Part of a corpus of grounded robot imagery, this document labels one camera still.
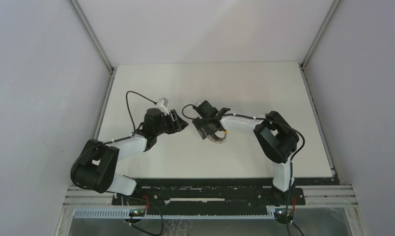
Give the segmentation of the silver keyring with chain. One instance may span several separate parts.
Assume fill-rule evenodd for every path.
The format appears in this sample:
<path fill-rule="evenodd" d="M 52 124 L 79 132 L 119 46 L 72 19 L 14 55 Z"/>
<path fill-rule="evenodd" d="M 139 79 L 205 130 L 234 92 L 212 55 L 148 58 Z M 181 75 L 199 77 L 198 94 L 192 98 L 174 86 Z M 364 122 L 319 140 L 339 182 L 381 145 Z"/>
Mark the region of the silver keyring with chain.
<path fill-rule="evenodd" d="M 226 141 L 227 134 L 224 134 L 224 131 L 216 131 L 214 134 L 210 134 L 207 138 L 216 144 L 222 144 Z"/>

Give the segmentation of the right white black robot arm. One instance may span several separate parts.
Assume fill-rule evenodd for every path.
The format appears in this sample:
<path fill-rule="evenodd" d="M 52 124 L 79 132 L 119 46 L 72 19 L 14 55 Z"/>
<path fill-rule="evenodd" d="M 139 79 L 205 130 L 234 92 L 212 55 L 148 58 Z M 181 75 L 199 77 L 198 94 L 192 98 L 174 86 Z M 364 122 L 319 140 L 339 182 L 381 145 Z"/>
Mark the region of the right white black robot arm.
<path fill-rule="evenodd" d="M 198 117 L 192 120 L 202 139 L 224 143 L 229 131 L 255 135 L 263 153 L 273 163 L 273 198 L 280 205 L 293 197 L 293 159 L 306 144 L 305 137 L 292 128 L 276 111 L 250 116 L 233 112 L 229 108 L 218 110 L 203 100 L 192 105 Z"/>

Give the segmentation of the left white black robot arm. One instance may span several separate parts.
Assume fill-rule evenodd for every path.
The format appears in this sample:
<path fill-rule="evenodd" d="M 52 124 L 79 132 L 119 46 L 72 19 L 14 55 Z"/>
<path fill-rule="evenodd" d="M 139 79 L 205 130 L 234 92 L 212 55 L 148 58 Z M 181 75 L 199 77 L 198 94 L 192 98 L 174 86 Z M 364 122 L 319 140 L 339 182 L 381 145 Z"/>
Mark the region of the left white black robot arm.
<path fill-rule="evenodd" d="M 129 204 L 137 205 L 142 201 L 143 192 L 136 188 L 137 182 L 134 179 L 116 173 L 118 161 L 150 150 L 156 144 L 158 136 L 180 132 L 188 125 L 176 110 L 165 113 L 158 108 L 150 108 L 144 115 L 144 121 L 132 135 L 108 142 L 88 140 L 71 167 L 70 179 L 81 189 L 100 194 L 122 194 Z"/>

